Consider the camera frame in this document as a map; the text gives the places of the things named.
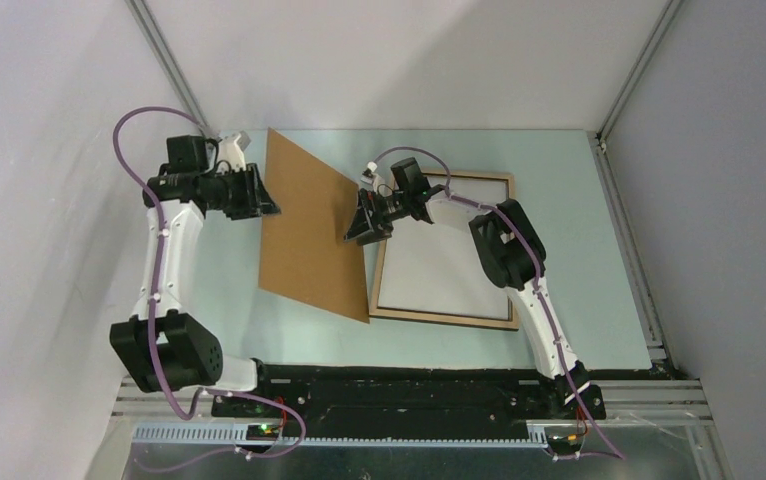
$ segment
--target whiteboard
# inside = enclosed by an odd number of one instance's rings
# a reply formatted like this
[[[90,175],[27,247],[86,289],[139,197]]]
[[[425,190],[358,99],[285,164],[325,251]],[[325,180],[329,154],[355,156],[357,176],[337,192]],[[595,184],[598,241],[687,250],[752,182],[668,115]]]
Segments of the whiteboard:
[[[431,185],[444,175],[428,175]],[[451,189],[483,203],[509,196],[503,178],[455,177]],[[467,230],[402,218],[386,241],[377,307],[511,320],[509,300],[483,273]]]

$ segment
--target cardboard sheet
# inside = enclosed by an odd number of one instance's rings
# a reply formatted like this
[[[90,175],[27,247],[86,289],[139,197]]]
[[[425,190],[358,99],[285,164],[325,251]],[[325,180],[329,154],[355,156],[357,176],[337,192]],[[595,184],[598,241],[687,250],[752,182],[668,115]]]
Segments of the cardboard sheet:
[[[342,242],[357,184],[274,130],[265,169],[282,213],[262,220],[259,287],[368,323],[363,251]]]

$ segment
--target wooden picture frame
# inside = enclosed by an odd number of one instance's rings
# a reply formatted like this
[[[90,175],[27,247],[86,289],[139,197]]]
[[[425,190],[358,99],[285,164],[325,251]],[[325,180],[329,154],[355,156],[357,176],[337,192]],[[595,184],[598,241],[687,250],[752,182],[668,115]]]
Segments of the wooden picture frame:
[[[444,177],[445,172],[436,169],[422,169],[422,172],[429,177]],[[476,180],[496,180],[504,182],[506,185],[506,194],[508,198],[515,198],[515,180],[511,174],[507,173],[478,173],[469,171],[452,171],[451,177],[454,179],[476,179]],[[401,309],[380,306],[380,290],[383,283],[383,266],[386,260],[387,241],[380,243],[377,252],[377,261],[374,269],[374,283],[371,291],[371,301],[369,302],[369,316],[388,318],[394,320],[405,320],[413,322],[439,323],[445,325],[458,325],[464,327],[490,328],[502,330],[518,330],[520,321],[518,313],[513,308],[512,303],[507,300],[507,318],[489,318],[484,316],[457,315],[444,312],[419,311],[414,309]]]

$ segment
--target white panel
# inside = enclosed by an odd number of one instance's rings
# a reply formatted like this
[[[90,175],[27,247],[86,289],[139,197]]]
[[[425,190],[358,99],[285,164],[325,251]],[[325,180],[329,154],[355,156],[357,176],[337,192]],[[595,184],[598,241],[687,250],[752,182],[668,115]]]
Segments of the white panel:
[[[124,2],[0,1],[0,479],[82,478],[101,442],[146,228],[111,132],[176,103]],[[187,132],[149,114],[122,146],[146,175]]]
[[[600,127],[666,0],[150,2],[222,128]]]
[[[445,183],[444,176],[428,179],[431,185]],[[454,178],[451,189],[482,203],[508,198],[503,180]],[[380,308],[499,320],[510,317],[507,295],[486,278],[467,231],[417,222],[412,217],[397,220],[393,226],[393,236],[386,242]]]
[[[608,153],[670,352],[766,478],[766,2],[686,2]]]

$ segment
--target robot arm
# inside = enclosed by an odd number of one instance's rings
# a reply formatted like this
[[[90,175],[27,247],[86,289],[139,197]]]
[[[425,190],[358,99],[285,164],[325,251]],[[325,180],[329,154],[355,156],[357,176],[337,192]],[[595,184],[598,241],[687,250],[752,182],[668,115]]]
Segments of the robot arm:
[[[383,196],[376,189],[360,189],[357,212],[345,235],[345,241],[356,240],[358,244],[365,245],[389,238],[393,231],[392,222],[406,216],[471,234],[487,278],[506,292],[519,313],[533,350],[536,370],[544,377],[543,381],[550,384],[561,404],[566,406],[574,400],[571,386],[565,377],[568,370],[577,391],[583,394],[590,385],[589,376],[557,321],[546,278],[540,278],[539,290],[535,290],[532,280],[536,277],[536,268],[521,243],[515,238],[508,238],[511,231],[506,223],[497,213],[484,213],[472,206],[454,203],[444,195],[437,195],[443,191],[443,187],[430,187],[413,158],[394,164],[392,172],[397,188],[391,195]],[[369,177],[369,174],[373,172],[367,170],[364,176]],[[375,183],[379,181],[376,175],[373,177]],[[507,199],[495,208],[512,221],[528,245],[534,249],[540,262],[539,270],[544,272],[545,247],[521,205],[513,199]],[[556,333],[548,312],[554,319]],[[563,350],[565,366],[561,364],[558,346]]]
[[[168,163],[147,182],[160,200],[165,225],[159,225],[158,212],[145,196],[148,248],[139,297],[130,320],[110,329],[112,347],[144,392],[160,390],[147,348],[151,295],[156,301],[158,352],[172,390],[194,385],[234,391],[256,387],[256,362],[224,355],[218,339],[188,310],[197,241],[206,213],[220,210],[231,220],[280,213],[262,185],[257,166],[244,161],[243,150],[249,142],[244,133],[225,138],[210,168],[203,137],[169,138]],[[160,243],[158,285],[151,294]]]

